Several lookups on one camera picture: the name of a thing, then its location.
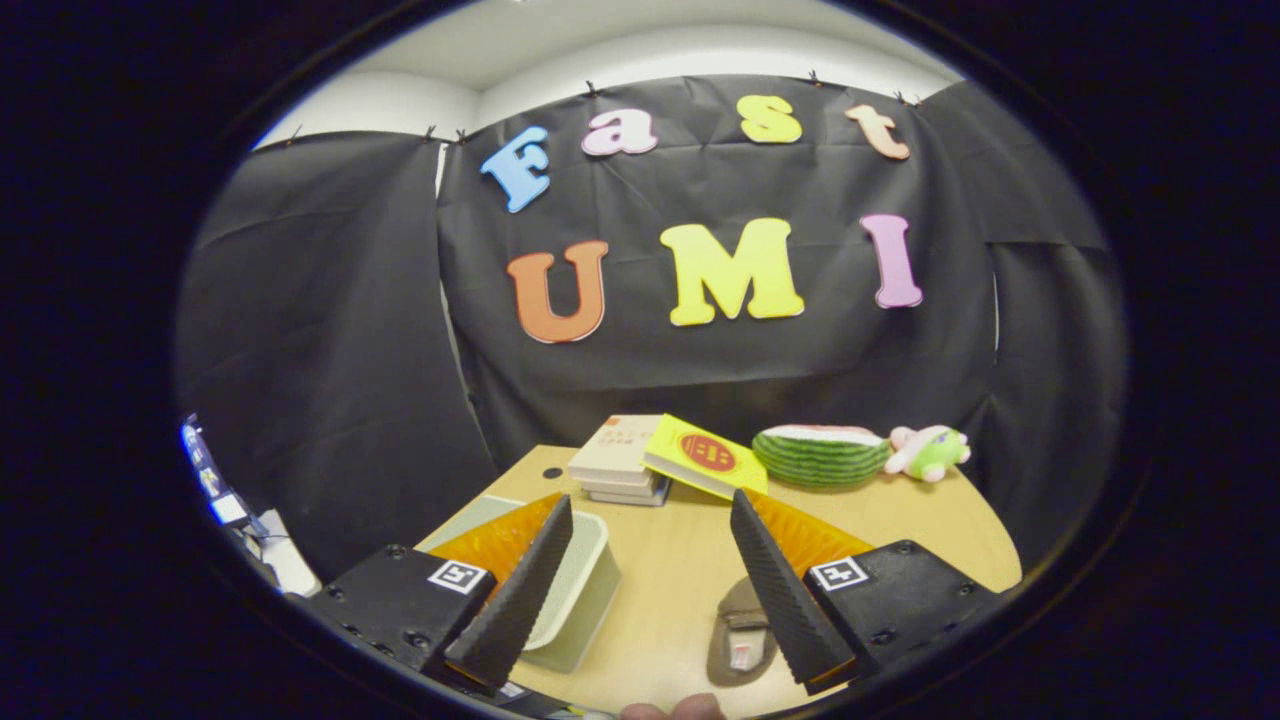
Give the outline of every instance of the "book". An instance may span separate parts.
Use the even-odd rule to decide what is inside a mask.
[[[568,461],[571,478],[588,491],[652,496],[657,478],[641,459],[662,415],[611,415]]]
[[[605,493],[605,495],[630,495],[632,497],[653,497],[658,492],[658,487],[662,484],[662,475],[654,473],[653,470],[640,466],[644,471],[644,482],[636,482],[631,478],[626,480],[586,480],[582,478],[576,478],[577,483],[582,486],[582,489],[589,493]]]
[[[768,471],[750,448],[673,415],[663,415],[654,429],[644,465],[724,500],[733,500],[737,488],[769,493]]]
[[[671,478],[659,478],[658,489],[649,497],[636,495],[618,495],[612,492],[588,492],[586,496],[596,502],[617,502],[620,505],[645,505],[649,507],[662,507],[667,503],[667,493],[671,492]]]

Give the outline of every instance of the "human hand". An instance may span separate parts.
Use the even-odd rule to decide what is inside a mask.
[[[635,702],[622,708],[618,720],[726,720],[719,702],[712,693],[698,693],[676,703],[671,715],[648,702]]]

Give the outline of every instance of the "black cloth backdrop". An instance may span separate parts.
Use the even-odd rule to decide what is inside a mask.
[[[1106,480],[1128,372],[1120,274],[1062,165],[978,87],[951,86],[920,114],[956,158],[995,264],[1000,347],[972,474],[1030,564]]]
[[[742,95],[785,97],[803,137],[748,140]],[[844,115],[858,104],[893,118],[909,160],[868,145]],[[586,155],[588,120],[622,108],[653,115],[658,147]],[[529,126],[549,131],[552,184],[509,214],[479,168]],[[449,146],[438,206],[435,168],[435,143],[394,133],[260,150],[211,210],[186,278],[180,409],[324,579],[416,542],[532,445],[581,443],[612,413],[672,413],[744,443],[790,421],[954,425],[1027,566],[1105,479],[1124,392],[1116,270],[1065,170],[970,83],[913,108],[777,77],[659,79]],[[910,223],[922,305],[876,305],[867,214]],[[700,223],[733,252],[765,217],[791,223],[804,313],[760,320],[744,304],[732,320],[717,307],[709,324],[673,325],[662,232]],[[550,252],[552,307],[567,315],[579,297],[563,251],[588,240],[609,243],[600,327],[532,340],[507,264]]]
[[[758,145],[736,101],[778,95],[803,137]],[[911,156],[867,142],[844,111],[895,120]],[[636,108],[659,145],[586,155],[599,113]],[[480,165],[530,126],[549,132],[549,188],[516,214]],[[867,214],[908,219],[924,301],[881,309]],[[742,227],[791,223],[801,315],[675,327],[667,228],[707,225],[730,252]],[[1110,256],[1066,173],[969,83],[922,106],[777,77],[668,78],[538,108],[449,147],[440,272],[462,365],[499,469],[539,442],[584,442],[612,413],[672,413],[737,442],[780,423],[948,424],[965,466],[1034,565],[1105,479],[1123,393],[1124,329]],[[585,340],[544,345],[520,327],[507,264],[550,252],[550,304],[577,307],[566,247],[609,243],[605,314]],[[997,304],[998,292],[998,352]]]
[[[259,150],[184,277],[179,410],[324,580],[416,543],[494,478],[444,319],[438,158],[397,133]]]

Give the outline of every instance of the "slipper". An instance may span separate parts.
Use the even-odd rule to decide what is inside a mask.
[[[722,688],[744,685],[764,674],[777,652],[778,643],[751,580],[742,578],[716,610],[707,678]]]

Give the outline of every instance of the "blue letter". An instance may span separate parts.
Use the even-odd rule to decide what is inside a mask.
[[[550,178],[529,172],[530,169],[547,169],[547,152],[543,152],[541,147],[534,145],[522,154],[518,152],[521,147],[544,140],[547,140],[547,129],[532,126],[489,156],[484,165],[480,165],[481,173],[492,174],[498,184],[507,191],[508,213],[518,213],[552,183]]]

